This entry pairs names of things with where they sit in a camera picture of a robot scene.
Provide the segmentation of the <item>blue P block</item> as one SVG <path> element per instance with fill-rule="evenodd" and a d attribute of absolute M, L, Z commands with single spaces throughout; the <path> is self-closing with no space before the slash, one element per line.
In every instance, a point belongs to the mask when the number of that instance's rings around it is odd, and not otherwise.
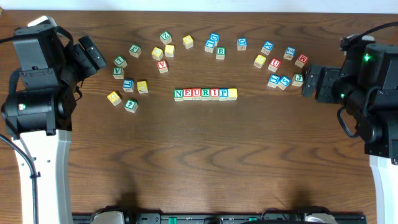
<path fill-rule="evenodd" d="M 219 100 L 220 101 L 228 101 L 228 89 L 227 88 L 220 88 L 219 89 Z"/>

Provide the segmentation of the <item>green N block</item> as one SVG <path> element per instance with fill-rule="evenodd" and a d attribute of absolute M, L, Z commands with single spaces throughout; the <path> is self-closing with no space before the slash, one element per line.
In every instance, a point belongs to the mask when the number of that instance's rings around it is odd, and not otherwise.
<path fill-rule="evenodd" d="M 174 100 L 175 101 L 183 101 L 183 90 L 182 89 L 174 90 Z"/>

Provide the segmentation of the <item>red I block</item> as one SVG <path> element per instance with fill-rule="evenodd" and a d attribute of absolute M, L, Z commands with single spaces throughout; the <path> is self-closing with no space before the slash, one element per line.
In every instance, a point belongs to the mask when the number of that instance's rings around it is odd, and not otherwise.
<path fill-rule="evenodd" d="M 219 88 L 211 88 L 210 89 L 210 100 L 211 101 L 219 101 L 220 99 L 220 89 Z"/>

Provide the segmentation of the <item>red E block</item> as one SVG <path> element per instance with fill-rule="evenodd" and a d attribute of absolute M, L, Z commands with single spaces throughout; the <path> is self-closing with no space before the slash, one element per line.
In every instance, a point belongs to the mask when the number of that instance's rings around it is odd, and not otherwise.
<path fill-rule="evenodd" d="M 191 88 L 184 88 L 183 89 L 183 100 L 184 101 L 193 100 L 192 89 Z"/>

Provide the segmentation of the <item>green R block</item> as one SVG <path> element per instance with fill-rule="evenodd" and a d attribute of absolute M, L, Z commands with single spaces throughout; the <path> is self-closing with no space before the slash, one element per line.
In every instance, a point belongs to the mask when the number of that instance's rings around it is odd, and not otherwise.
<path fill-rule="evenodd" d="M 209 88 L 202 88 L 201 89 L 201 100 L 202 101 L 209 101 L 211 99 L 210 89 Z"/>

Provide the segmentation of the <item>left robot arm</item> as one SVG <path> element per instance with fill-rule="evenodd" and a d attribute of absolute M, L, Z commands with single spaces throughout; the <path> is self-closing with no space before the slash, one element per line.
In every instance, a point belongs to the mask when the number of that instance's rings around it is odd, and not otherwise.
<path fill-rule="evenodd" d="M 84 80 L 106 66 L 88 36 L 72 35 L 48 16 L 11 37 L 20 67 L 1 107 L 2 139 L 15 150 L 24 223 L 73 221 L 68 157 L 72 113 Z"/>

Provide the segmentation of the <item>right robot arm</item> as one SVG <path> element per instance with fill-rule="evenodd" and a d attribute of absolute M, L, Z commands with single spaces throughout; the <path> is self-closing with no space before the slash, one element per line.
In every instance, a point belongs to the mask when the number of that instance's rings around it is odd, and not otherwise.
<path fill-rule="evenodd" d="M 361 138 L 376 189 L 378 223 L 397 223 L 397 46 L 370 35 L 341 40 L 342 67 L 303 69 L 302 95 L 340 104 L 338 121 L 349 138 Z"/>

